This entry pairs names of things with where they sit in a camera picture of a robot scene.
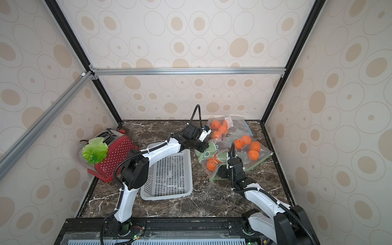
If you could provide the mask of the green zip-top bag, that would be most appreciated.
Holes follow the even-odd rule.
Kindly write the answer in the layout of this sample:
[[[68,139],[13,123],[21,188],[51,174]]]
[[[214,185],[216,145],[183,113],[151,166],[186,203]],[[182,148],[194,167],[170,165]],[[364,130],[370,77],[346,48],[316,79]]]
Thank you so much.
[[[203,153],[195,150],[198,162],[207,174],[209,181],[223,180],[217,176],[217,170],[221,165],[227,164],[227,161],[231,158],[231,152],[231,149],[223,141],[217,139],[209,140],[208,148]],[[211,158],[217,162],[217,168],[214,172],[210,172],[206,166],[207,161]]]

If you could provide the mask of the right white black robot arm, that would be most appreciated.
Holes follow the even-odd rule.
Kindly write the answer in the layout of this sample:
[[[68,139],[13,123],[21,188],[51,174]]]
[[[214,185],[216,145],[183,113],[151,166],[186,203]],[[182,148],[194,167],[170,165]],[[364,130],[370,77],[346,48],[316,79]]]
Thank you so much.
[[[233,192],[254,203],[262,211],[245,214],[251,233],[261,233],[278,245],[319,245],[320,241],[305,212],[299,205],[291,206],[272,196],[255,180],[246,176],[243,162],[231,145],[226,166],[218,176],[231,182]]]

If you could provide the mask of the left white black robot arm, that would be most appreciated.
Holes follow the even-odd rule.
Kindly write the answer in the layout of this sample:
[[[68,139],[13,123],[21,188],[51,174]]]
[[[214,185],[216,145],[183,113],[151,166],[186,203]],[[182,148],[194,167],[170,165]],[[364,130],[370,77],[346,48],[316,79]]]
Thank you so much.
[[[177,133],[172,133],[163,143],[141,151],[130,151],[128,156],[113,172],[113,180],[119,185],[119,198],[114,211],[104,218],[113,217],[120,225],[132,216],[132,209],[139,189],[148,180],[149,168],[158,161],[184,150],[204,152],[208,148],[205,140],[211,133],[203,125],[201,106],[195,106],[187,125]]]

